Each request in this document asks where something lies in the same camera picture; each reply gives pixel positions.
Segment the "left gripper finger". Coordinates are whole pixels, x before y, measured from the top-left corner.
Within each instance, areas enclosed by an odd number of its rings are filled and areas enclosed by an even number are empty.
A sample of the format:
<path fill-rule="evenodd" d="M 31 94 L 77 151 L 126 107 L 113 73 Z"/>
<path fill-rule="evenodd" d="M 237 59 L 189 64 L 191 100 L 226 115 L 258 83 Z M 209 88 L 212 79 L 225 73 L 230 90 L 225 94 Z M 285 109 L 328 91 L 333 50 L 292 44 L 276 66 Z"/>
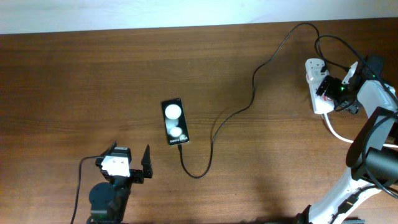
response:
<path fill-rule="evenodd" d="M 112 143 L 112 145 L 111 145 L 107 150 L 105 150 L 105 151 L 101 154 L 101 157 L 105 157 L 105 156 L 110 155 L 110 154 L 114 151 L 114 148 L 115 148 L 116 146 L 117 146 L 117 142 L 115 141 L 115 142 Z"/>
<path fill-rule="evenodd" d="M 147 145 L 141 160 L 144 178 L 151 179 L 153 176 L 152 163 L 150 159 L 150 146 Z"/>

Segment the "black flip smartphone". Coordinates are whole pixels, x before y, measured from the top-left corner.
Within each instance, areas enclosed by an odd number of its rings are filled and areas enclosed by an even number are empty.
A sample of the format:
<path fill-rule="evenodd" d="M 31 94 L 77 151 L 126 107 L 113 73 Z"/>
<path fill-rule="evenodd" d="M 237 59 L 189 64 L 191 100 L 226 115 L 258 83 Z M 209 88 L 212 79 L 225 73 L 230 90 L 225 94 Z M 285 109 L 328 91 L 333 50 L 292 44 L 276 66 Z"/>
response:
<path fill-rule="evenodd" d="M 189 142 L 187 123 L 183 110 L 182 100 L 175 98 L 161 102 L 164 117 L 165 133 L 169 146 Z"/>

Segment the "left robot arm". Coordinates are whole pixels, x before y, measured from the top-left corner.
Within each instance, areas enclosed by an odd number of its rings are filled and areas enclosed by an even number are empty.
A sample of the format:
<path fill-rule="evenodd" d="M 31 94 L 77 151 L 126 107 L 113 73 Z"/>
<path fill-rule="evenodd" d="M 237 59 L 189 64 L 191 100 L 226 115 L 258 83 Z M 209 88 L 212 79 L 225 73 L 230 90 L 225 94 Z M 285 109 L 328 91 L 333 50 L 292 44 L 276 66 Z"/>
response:
<path fill-rule="evenodd" d="M 144 151 L 141 169 L 130 168 L 131 161 L 131 150 L 115 142 L 96 158 L 95 165 L 105 181 L 90 190 L 91 209 L 87 223 L 119 224 L 123 221 L 132 185 L 143 184 L 153 175 L 149 146 Z"/>

